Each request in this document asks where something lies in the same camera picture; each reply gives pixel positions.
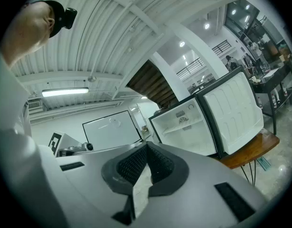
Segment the fridge door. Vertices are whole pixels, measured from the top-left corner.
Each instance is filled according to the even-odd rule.
[[[217,153],[206,119],[194,96],[149,120],[163,144],[206,156]]]
[[[264,126],[262,110],[242,67],[197,93],[196,98],[208,117],[217,144],[228,154],[243,147]]]

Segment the wooden table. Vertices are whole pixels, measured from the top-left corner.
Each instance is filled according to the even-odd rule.
[[[249,163],[250,171],[251,171],[251,165],[250,162],[254,161],[254,181],[253,185],[255,185],[255,160],[264,154],[266,154],[268,151],[273,149],[278,143],[280,142],[280,139],[263,128],[251,141],[249,141],[247,144],[245,144],[241,149],[234,152],[231,155],[228,155],[219,161],[222,162],[224,165],[229,167],[230,169],[234,169],[237,167],[241,167],[245,176],[246,173],[243,169],[243,165],[246,165]]]

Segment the railing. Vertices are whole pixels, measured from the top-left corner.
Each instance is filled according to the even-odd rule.
[[[228,43],[227,40],[224,40],[222,43],[212,48],[212,50],[215,52],[215,54],[220,55],[222,52],[226,51],[229,48],[231,48],[231,45]],[[204,65],[204,62],[200,58],[197,58],[192,63],[190,63],[187,67],[179,71],[177,75],[179,76],[181,80],[183,80],[184,78],[188,77],[190,74],[198,70],[203,65]]]

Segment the refrigerator shelf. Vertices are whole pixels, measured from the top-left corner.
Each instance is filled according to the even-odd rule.
[[[203,119],[190,119],[188,121],[182,122],[177,126],[171,127],[171,128],[167,128],[162,134],[166,134],[166,133],[171,133],[177,130],[180,130],[184,127],[188,127],[190,125],[196,124],[203,121]]]

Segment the shelf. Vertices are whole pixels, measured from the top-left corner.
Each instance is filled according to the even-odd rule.
[[[285,97],[283,94],[283,91],[280,90],[278,91],[279,94],[279,98],[280,98],[280,102],[277,103],[277,108],[274,108],[274,112],[276,113],[280,107],[289,99],[289,97],[292,95],[292,89],[287,89],[287,96]],[[265,105],[263,105],[263,109],[262,109],[263,114],[272,117],[273,113],[272,113],[272,109],[270,107],[270,103],[268,101],[268,103],[266,103]]]
[[[182,122],[182,123],[180,123],[179,125],[177,125],[175,127],[167,128],[165,131],[163,131],[163,134],[177,131],[179,129],[182,129],[184,127],[188,127],[188,126],[190,126],[192,124],[196,124],[196,123],[199,123],[201,121],[203,121],[203,119],[191,119],[191,120]]]

